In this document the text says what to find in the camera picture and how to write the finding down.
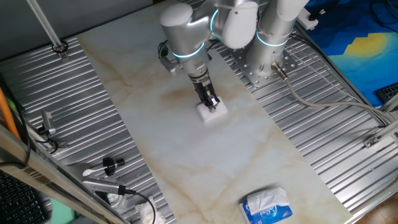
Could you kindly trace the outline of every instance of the gray wire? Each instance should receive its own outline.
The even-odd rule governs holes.
[[[293,48],[293,47],[291,47],[291,46],[289,46],[289,45],[286,45],[286,47],[291,48],[292,50],[295,50],[297,53],[302,53],[302,54],[306,55],[308,58],[314,59],[312,56],[306,54],[306,53],[305,53],[304,51],[302,51],[302,50],[297,50],[297,49],[295,49],[295,48]],[[346,95],[346,96],[348,96],[348,97],[351,97],[351,99],[349,99],[349,100],[355,99],[356,101],[358,101],[358,102],[364,104],[361,100],[359,100],[359,99],[357,99],[356,97],[354,97],[354,96],[352,96],[352,95],[350,95],[350,94],[344,92],[343,90],[341,90],[340,88],[338,88],[337,86],[335,86],[334,84],[332,84],[332,82],[329,82],[329,80],[328,80],[326,77],[324,77],[321,73],[319,73],[318,71],[316,71],[313,67],[311,67],[310,65],[308,65],[307,63],[305,63],[302,59],[298,58],[296,55],[294,55],[294,54],[292,54],[292,53],[290,53],[290,54],[291,54],[292,56],[294,56],[295,58],[297,58],[299,61],[301,61],[301,62],[302,62],[304,65],[306,65],[307,67],[311,68],[317,75],[321,76],[324,80],[326,80],[330,85],[332,85],[332,86],[333,86],[334,88],[336,88],[338,91],[342,92],[344,95]],[[314,61],[315,61],[316,63],[318,63],[319,65],[321,65],[322,67],[327,67],[327,69],[330,70],[330,68],[329,68],[326,64],[322,65],[317,59],[314,59]],[[377,116],[377,117],[384,123],[384,125],[387,125],[387,124],[383,121],[383,119],[381,119],[380,116],[379,116],[375,111],[372,111],[372,112],[373,112],[373,114],[374,114],[375,116]]]
[[[396,7],[394,7],[394,6],[391,4],[391,1],[390,1],[390,0],[387,0],[387,2],[388,2],[388,4],[391,6],[391,8],[392,8],[393,10],[395,10],[395,11],[398,12],[398,9],[397,9]]]
[[[357,103],[357,102],[335,102],[335,103],[310,103],[308,101],[305,101],[303,98],[301,98],[296,91],[294,91],[292,85],[289,82],[289,79],[285,80],[285,83],[287,85],[287,87],[290,89],[290,91],[292,92],[292,94],[294,95],[294,97],[296,97],[297,100],[299,100],[299,102],[307,105],[307,106],[313,106],[313,107],[329,107],[329,106],[340,106],[340,105],[350,105],[350,106],[359,106],[368,110],[371,110],[383,117],[385,117],[388,121],[390,121],[391,123],[393,123],[395,120],[394,118],[392,118],[391,115],[382,112],[372,106],[363,104],[363,103]]]

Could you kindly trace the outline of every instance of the blue tissue packaging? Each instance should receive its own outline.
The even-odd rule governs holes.
[[[239,207],[247,224],[272,224],[293,215],[290,207],[276,205],[254,215],[250,214],[248,200],[244,199]]]

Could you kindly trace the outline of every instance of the white cloth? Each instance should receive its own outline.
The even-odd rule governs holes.
[[[154,198],[149,197],[150,202],[155,206]],[[149,202],[142,203],[140,205],[136,205],[136,210],[139,213],[139,218],[141,219],[142,224],[152,224],[152,221],[154,219],[154,211],[152,210],[152,207],[150,206]],[[156,210],[156,219],[155,219],[155,224],[164,224],[165,219],[163,215]]]
[[[250,214],[254,215],[276,205],[287,206],[289,205],[289,200],[287,199],[286,191],[277,187],[249,195],[248,205]]]

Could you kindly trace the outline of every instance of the blue mat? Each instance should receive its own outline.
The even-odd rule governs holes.
[[[310,12],[318,12],[330,6],[331,2],[336,1],[311,0],[306,8]],[[345,0],[340,1],[339,5],[359,6],[369,11],[370,2]],[[390,12],[384,4],[374,4],[374,11],[381,21],[397,21],[391,14],[398,18],[398,12],[391,7],[389,9]],[[374,106],[381,106],[374,91],[398,82],[398,35],[381,27],[365,12],[354,8],[326,10],[318,20],[319,25],[315,30],[308,31],[310,37]],[[389,27],[398,30],[398,22]],[[380,34],[368,38],[373,33]]]

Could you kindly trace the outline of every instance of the vertical pole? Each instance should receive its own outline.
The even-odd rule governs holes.
[[[26,0],[30,6],[30,8],[33,10],[34,14],[36,15],[37,19],[41,23],[42,27],[44,28],[45,32],[49,36],[52,44],[53,44],[53,50],[58,53],[61,57],[62,60],[65,60],[68,58],[68,54],[66,53],[67,50],[67,44],[62,42],[55,31],[52,29],[49,21],[47,20],[46,16],[44,15],[42,9],[40,8],[39,4],[37,3],[36,0]]]

